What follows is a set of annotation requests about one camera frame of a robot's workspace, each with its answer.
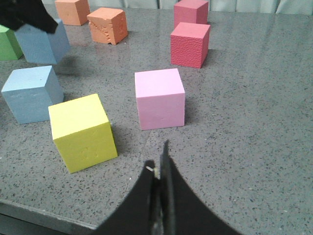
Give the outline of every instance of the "foam cube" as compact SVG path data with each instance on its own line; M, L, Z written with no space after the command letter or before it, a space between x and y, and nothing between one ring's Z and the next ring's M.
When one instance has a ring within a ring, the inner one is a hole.
M23 55L14 32L0 25L0 60L18 60Z
M135 91L142 130L184 125L185 91L178 69L136 72Z
M52 138L70 173L117 157L98 94L49 107Z
M57 64L70 49L61 19L54 34L25 24L15 32L26 61L37 64Z
M209 2L181 0L174 5L174 28L180 22L207 24Z
M56 0L55 6L63 24L81 26L88 21L88 0Z
M171 33L171 64L201 68L209 48L209 24L179 23Z
M48 107L64 99L52 66L12 71L1 92L19 124L49 120Z
M95 42L116 45L128 35L123 10L101 7L90 13L87 18Z

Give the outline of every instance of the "light blue cube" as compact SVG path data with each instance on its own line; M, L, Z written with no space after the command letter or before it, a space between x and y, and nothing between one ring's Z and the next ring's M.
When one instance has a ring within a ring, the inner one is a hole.
M62 20L55 21L58 27L54 34L46 33L28 24L15 32L27 62L57 64L70 49Z
M49 120L48 107L64 99L52 66L12 71L1 93L19 124Z

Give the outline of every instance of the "red cube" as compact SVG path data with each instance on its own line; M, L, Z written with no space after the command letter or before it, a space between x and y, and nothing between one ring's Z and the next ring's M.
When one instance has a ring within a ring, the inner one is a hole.
M171 64L201 68L209 48L209 24L184 23L171 33Z
M207 24L209 2L181 0L174 5L174 28L180 22Z

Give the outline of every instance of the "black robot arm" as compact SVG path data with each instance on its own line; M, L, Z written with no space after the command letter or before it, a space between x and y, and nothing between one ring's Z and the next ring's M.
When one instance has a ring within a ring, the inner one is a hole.
M1 0L0 24L12 30L30 24L47 33L54 33L58 26L41 0Z

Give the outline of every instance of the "damaged orange cube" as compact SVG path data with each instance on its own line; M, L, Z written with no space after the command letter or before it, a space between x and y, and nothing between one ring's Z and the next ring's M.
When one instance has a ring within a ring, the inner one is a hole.
M128 35L126 15L121 9L101 7L87 18L95 42L116 45Z

